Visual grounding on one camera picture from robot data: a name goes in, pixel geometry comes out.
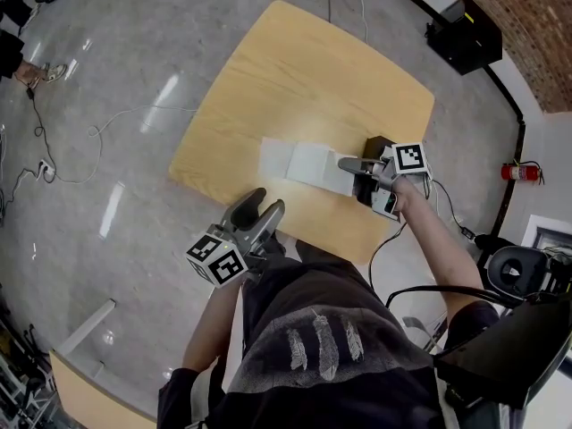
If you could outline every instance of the concrete floor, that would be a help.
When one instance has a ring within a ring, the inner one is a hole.
[[[102,126],[115,113],[139,105],[197,108],[272,1],[58,0],[45,5],[22,39],[25,58],[34,63],[75,64],[65,79],[37,89],[60,176],[84,180],[91,173],[98,142],[87,135],[90,125]],[[285,1],[327,15],[327,0]],[[435,177],[448,188],[462,222],[489,231],[505,187],[500,166],[514,152],[515,115],[484,72],[461,77],[425,45],[429,18],[409,0],[365,1],[369,43],[435,95],[424,140]],[[363,38],[360,0],[332,0],[332,23]],[[9,21],[2,25],[15,33]],[[102,134],[102,159],[92,180],[47,185],[26,178],[0,230],[4,295],[18,324],[36,325],[47,347],[62,342],[107,298],[117,300],[118,307],[79,354],[104,360],[110,376],[137,389],[128,399],[150,413],[156,390],[180,363],[212,289],[190,271],[181,253],[192,234],[223,212],[167,177],[191,115],[141,110],[121,116]],[[21,168],[36,169],[46,153],[34,137],[31,102],[15,80],[0,85],[0,119],[8,145],[2,188],[8,193]],[[113,203],[115,214],[105,215]],[[440,211],[458,235],[443,194]],[[431,280],[409,231],[374,261],[375,287],[383,298]],[[394,309],[435,325],[443,305],[434,295],[403,296]],[[239,332],[233,345],[230,368],[240,360]]]

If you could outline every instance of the black speaker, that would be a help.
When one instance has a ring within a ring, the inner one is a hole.
[[[473,1],[458,0],[428,24],[427,44],[461,75],[502,58],[502,32]]]

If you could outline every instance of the table top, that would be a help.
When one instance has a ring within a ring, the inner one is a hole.
[[[387,220],[355,198],[258,175],[262,137],[361,156],[368,138],[418,142],[433,95],[372,47],[313,14],[273,2],[242,39],[195,114],[171,177],[225,205],[264,187],[284,200],[279,230],[357,264]]]
[[[69,361],[50,351],[55,384],[65,412],[88,429],[156,429],[156,421],[115,398]]]

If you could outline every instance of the forearm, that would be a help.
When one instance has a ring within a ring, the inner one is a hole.
[[[241,282],[239,278],[221,289],[213,290],[185,351],[182,361],[184,368],[202,372],[216,358],[226,360]]]
[[[483,284],[475,262],[451,236],[429,202],[408,181],[398,183],[397,190],[398,197],[404,197],[400,201],[401,213],[423,250],[437,284],[481,289]],[[443,293],[443,298],[450,319],[464,305],[475,300],[450,293]]]

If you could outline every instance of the red fire extinguisher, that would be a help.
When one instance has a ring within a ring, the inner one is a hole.
[[[544,184],[543,169],[535,161],[504,164],[500,169],[500,176],[503,180],[538,181],[538,184]]]

